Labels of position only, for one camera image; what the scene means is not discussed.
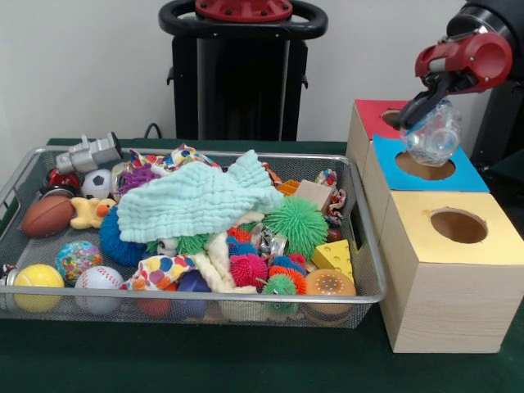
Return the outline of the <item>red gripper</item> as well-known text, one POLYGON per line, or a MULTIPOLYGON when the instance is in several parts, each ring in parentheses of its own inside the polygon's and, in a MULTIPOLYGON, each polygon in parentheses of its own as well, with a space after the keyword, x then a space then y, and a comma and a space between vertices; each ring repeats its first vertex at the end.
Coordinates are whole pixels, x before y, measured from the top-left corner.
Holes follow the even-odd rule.
POLYGON ((512 66, 513 50, 497 33, 466 34, 426 48, 418 55, 414 71, 427 91, 403 107, 395 128, 411 129, 447 94, 479 93, 500 85, 512 66))

